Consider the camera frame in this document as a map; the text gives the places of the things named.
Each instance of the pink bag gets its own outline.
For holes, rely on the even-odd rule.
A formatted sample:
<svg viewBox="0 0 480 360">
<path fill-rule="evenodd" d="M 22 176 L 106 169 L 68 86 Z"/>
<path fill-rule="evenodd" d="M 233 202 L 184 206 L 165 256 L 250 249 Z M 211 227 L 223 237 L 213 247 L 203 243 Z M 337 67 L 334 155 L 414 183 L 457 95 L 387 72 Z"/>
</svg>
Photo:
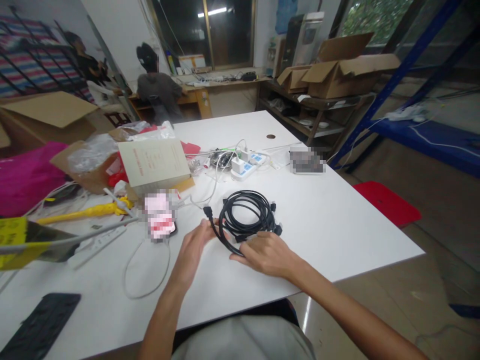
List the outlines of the pink bag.
<svg viewBox="0 0 480 360">
<path fill-rule="evenodd" d="M 23 216 L 65 183 L 63 171 L 49 161 L 67 147 L 60 142 L 49 142 L 33 151 L 0 159 L 0 216 Z"/>
</svg>

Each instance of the right hand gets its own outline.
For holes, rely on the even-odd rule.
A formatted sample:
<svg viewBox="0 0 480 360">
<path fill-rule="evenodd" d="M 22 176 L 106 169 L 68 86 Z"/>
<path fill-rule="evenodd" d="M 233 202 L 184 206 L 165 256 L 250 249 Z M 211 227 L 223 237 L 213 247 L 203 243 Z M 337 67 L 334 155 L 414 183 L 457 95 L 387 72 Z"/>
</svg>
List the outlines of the right hand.
<svg viewBox="0 0 480 360">
<path fill-rule="evenodd" d="M 218 232 L 219 220 L 215 218 L 213 223 Z M 173 287 L 187 292 L 194 281 L 204 247 L 213 238 L 216 238 L 215 232 L 207 219 L 203 219 L 199 226 L 185 235 L 168 279 L 169 289 Z"/>
<path fill-rule="evenodd" d="M 259 231 L 252 240 L 240 245 L 240 251 L 245 257 L 231 254 L 230 260 L 236 260 L 260 273 L 284 278 L 290 282 L 304 262 L 273 232 Z"/>
</svg>

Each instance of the person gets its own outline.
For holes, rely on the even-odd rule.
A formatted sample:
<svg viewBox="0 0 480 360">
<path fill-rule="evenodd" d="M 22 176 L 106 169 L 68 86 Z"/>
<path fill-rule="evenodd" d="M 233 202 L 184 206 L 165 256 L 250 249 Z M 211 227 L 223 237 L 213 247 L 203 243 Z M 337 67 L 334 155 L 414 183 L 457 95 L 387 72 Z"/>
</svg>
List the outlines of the person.
<svg viewBox="0 0 480 360">
<path fill-rule="evenodd" d="M 125 108 L 122 104 L 116 102 L 116 97 L 123 96 L 122 90 L 114 88 L 107 89 L 91 80 L 87 80 L 88 91 L 95 104 L 106 113 L 125 113 Z"/>
<path fill-rule="evenodd" d="M 281 316 L 237 314 L 204 325 L 175 348 L 182 301 L 192 285 L 205 244 L 215 237 L 203 219 L 183 239 L 178 258 L 148 324 L 139 350 L 150 359 L 315 359 L 312 344 L 297 325 Z M 310 296 L 337 321 L 369 359 L 427 359 L 376 315 L 337 289 L 289 249 L 273 232 L 258 232 L 240 245 L 244 257 L 230 259 L 280 277 Z"/>
<path fill-rule="evenodd" d="M 66 31 L 65 39 L 75 49 L 78 68 L 83 73 L 85 80 L 102 86 L 105 86 L 106 82 L 111 82 L 107 76 L 107 65 L 86 53 L 85 45 L 80 36 L 71 31 Z"/>
<path fill-rule="evenodd" d="M 137 80 L 137 94 L 144 102 L 156 96 L 173 121 L 183 119 L 177 100 L 187 91 L 178 85 L 168 74 L 159 72 L 159 57 L 146 43 L 137 46 L 136 55 L 146 74 L 141 74 Z"/>
</svg>

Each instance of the black cable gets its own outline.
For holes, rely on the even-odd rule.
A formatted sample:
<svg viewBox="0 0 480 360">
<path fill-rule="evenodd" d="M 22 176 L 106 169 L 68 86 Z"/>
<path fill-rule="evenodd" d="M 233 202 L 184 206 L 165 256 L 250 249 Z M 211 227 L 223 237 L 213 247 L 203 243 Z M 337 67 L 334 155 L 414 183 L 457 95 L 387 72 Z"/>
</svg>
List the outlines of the black cable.
<svg viewBox="0 0 480 360">
<path fill-rule="evenodd" d="M 250 224 L 244 224 L 238 221 L 234 217 L 233 207 L 249 209 L 257 216 L 258 220 Z M 282 234 L 282 227 L 275 224 L 274 212 L 276 207 L 277 205 L 275 203 L 270 204 L 267 198 L 257 191 L 241 190 L 234 192 L 223 200 L 223 208 L 218 216 L 218 231 L 214 224 L 212 208 L 206 206 L 203 208 L 203 212 L 210 220 L 211 227 L 221 243 L 232 253 L 244 256 L 228 241 L 224 233 L 224 227 L 235 237 L 237 243 L 246 241 L 249 236 L 255 235 L 259 231 L 270 231 L 280 236 Z"/>
<path fill-rule="evenodd" d="M 434 99 L 439 99 L 439 100 L 449 100 L 449 99 L 455 99 L 455 98 L 460 98 L 463 96 L 471 95 L 478 93 L 480 91 L 480 86 L 475 86 L 467 89 L 462 89 L 462 90 L 456 90 L 453 92 L 449 92 L 445 95 L 440 95 L 440 96 L 425 96 L 425 99 L 427 100 L 434 100 Z M 410 99 L 411 96 L 407 95 L 402 95 L 399 93 L 392 92 L 391 93 L 394 97 L 398 98 L 404 98 L 404 99 Z"/>
</svg>

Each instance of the cable bundle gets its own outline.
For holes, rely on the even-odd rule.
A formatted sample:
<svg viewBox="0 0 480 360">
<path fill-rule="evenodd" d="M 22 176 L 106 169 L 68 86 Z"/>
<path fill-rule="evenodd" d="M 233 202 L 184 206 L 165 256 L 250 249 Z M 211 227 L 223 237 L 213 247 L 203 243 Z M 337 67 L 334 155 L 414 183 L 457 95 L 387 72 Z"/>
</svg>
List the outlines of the cable bundle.
<svg viewBox="0 0 480 360">
<path fill-rule="evenodd" d="M 251 224 L 241 223 L 235 219 L 233 214 L 233 207 L 236 206 L 249 209 L 258 217 L 258 220 Z M 218 232 L 214 225 L 212 208 L 206 206 L 203 208 L 203 211 L 210 220 L 213 231 L 221 243 L 232 253 L 243 256 L 225 237 L 224 227 L 235 237 L 237 243 L 245 241 L 249 236 L 255 235 L 259 231 L 271 231 L 281 235 L 282 227 L 275 224 L 274 212 L 276 207 L 275 203 L 270 204 L 267 198 L 257 191 L 241 190 L 234 192 L 223 200 L 223 208 L 218 216 Z"/>
</svg>

